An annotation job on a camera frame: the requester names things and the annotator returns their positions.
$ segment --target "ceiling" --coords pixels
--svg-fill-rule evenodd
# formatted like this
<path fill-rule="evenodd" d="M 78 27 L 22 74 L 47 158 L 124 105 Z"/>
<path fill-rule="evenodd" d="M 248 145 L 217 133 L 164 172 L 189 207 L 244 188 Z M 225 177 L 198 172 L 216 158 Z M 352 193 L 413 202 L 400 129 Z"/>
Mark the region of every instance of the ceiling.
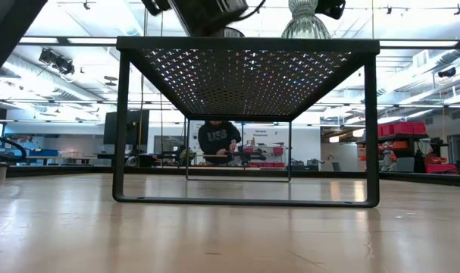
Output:
<path fill-rule="evenodd" d="M 247 2 L 255 7 L 260 0 Z M 173 11 L 157 17 L 149 15 L 145 27 L 145 9 L 140 0 L 91 0 L 88 1 L 89 10 L 83 3 L 85 0 L 50 0 L 26 36 L 186 35 Z M 334 39 L 460 39 L 460 14 L 454 15 L 458 11 L 458 3 L 460 5 L 460 1 L 443 0 L 348 0 L 340 20 L 319 17 Z M 292 19 L 287 5 L 287 0 L 268 0 L 258 14 L 231 27 L 247 37 L 280 37 Z M 73 60 L 75 73 L 60 77 L 56 69 L 40 62 L 43 48 L 50 48 L 56 54 Z M 435 105 L 447 102 L 447 99 L 451 103 L 460 103 L 460 97 L 457 98 L 460 96 L 460 56 L 447 64 L 435 64 L 447 53 L 451 52 L 382 50 L 377 57 L 378 103 L 388 106 L 379 108 L 380 115 L 407 117 L 423 111 L 394 107 L 398 104 Z M 419 54 L 428 54 L 430 67 L 414 67 L 417 64 L 414 56 Z M 4 103 L 0 103 L 0 107 L 18 109 L 25 114 L 18 119 L 103 121 L 105 112 L 115 110 L 113 102 L 117 100 L 117 81 L 105 77 L 118 77 L 118 59 L 119 54 L 114 47 L 19 45 L 2 70 L 1 99 Z M 451 65 L 457 67 L 457 74 L 452 78 L 441 79 L 430 71 Z M 361 104 L 363 89 L 364 77 L 360 70 L 320 102 Z M 171 115 L 180 116 L 149 81 L 142 81 L 141 74 L 133 67 L 130 101 L 141 101 L 142 91 L 143 100 L 152 102 L 144 108 L 168 110 L 172 113 L 166 115 L 168 119 Z M 137 103 L 130 105 L 130 108 L 138 107 Z M 363 110 L 363 106 L 359 105 L 321 105 L 310 108 L 309 112 L 319 113 L 323 124 L 362 124 L 364 120 L 360 117 Z"/>

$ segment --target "shelf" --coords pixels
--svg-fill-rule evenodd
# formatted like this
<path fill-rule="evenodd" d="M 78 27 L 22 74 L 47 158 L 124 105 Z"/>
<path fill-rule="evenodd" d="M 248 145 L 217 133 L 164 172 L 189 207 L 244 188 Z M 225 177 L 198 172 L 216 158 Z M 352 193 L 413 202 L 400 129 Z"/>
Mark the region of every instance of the shelf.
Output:
<path fill-rule="evenodd" d="M 378 142 L 379 143 L 385 143 L 386 141 L 393 141 L 393 140 L 421 140 L 424 138 L 428 138 L 427 134 L 404 134 L 404 133 L 399 133 L 391 136 L 382 136 L 378 137 Z M 357 141 L 356 144 L 358 145 L 366 145 L 366 141 Z"/>
<path fill-rule="evenodd" d="M 374 40 L 118 37 L 192 120 L 290 122 L 380 52 Z"/>

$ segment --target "black metal table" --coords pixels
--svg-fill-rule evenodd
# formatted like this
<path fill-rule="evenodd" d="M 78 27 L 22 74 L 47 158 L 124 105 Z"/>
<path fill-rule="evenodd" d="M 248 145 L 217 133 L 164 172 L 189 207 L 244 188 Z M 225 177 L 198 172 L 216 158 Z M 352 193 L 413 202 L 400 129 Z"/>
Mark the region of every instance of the black metal table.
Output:
<path fill-rule="evenodd" d="M 376 55 L 374 40 L 119 37 L 120 76 L 113 197 L 120 202 L 256 206 L 361 206 L 379 203 Z M 364 202 L 129 197 L 124 149 L 130 64 L 190 121 L 289 123 L 365 67 L 367 192 Z"/>

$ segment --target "monitor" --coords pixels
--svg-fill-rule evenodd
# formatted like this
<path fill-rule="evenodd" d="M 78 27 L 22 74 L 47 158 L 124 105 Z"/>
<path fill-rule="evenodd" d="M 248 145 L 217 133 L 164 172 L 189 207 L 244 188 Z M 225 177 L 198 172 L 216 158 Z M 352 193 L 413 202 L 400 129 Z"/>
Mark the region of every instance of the monitor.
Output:
<path fill-rule="evenodd" d="M 103 133 L 103 144 L 115 144 L 117 132 L 117 112 L 107 113 L 105 116 L 105 132 Z M 139 130 L 142 129 L 140 145 L 147 145 L 149 137 L 149 110 L 127 112 L 127 138 L 128 145 L 139 144 Z"/>

